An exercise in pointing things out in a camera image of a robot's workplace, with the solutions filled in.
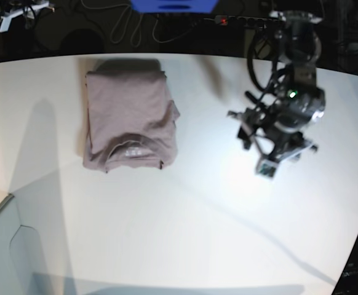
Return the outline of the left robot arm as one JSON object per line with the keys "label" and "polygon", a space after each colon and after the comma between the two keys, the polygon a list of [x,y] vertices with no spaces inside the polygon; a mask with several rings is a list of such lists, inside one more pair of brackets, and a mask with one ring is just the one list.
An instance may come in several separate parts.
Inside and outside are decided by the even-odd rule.
{"label": "left robot arm", "polygon": [[283,21],[284,27],[274,35],[277,55],[267,86],[257,82],[253,58],[248,56],[249,75],[261,96],[246,92],[254,107],[229,111],[228,116],[241,123],[238,137],[244,148],[256,146],[260,163],[276,167],[285,160],[299,159],[303,151],[318,150],[316,143],[304,137],[303,129],[323,117],[326,99],[317,86],[316,63],[322,44],[314,25],[320,17],[305,10],[272,10],[270,16]]}

